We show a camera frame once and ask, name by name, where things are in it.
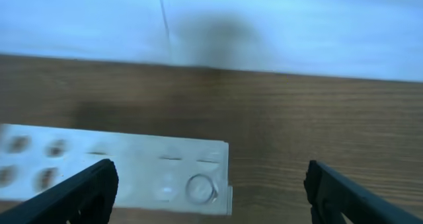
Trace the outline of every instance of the wooden table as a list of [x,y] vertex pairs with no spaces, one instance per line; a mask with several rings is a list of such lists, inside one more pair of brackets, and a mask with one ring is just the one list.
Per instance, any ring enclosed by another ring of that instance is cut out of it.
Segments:
[[112,223],[310,223],[310,159],[423,218],[419,83],[1,56],[0,122],[229,142],[231,218]]

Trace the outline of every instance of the thin dark line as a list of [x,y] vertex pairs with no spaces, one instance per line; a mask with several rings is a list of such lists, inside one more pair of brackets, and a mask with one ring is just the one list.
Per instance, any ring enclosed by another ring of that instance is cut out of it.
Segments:
[[171,50],[171,34],[169,32],[169,25],[167,24],[165,4],[163,3],[163,0],[160,0],[160,7],[161,7],[161,15],[162,15],[162,18],[163,18],[163,23],[165,24],[167,44],[168,44],[168,47],[169,47],[169,52],[171,53],[171,56],[172,56],[172,50]]

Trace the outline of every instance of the slot on blister pack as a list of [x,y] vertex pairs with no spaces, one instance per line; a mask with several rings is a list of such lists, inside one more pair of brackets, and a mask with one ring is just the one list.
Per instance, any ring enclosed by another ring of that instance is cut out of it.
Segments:
[[230,215],[222,141],[3,125],[0,199],[25,200],[101,159],[119,176],[114,206]]

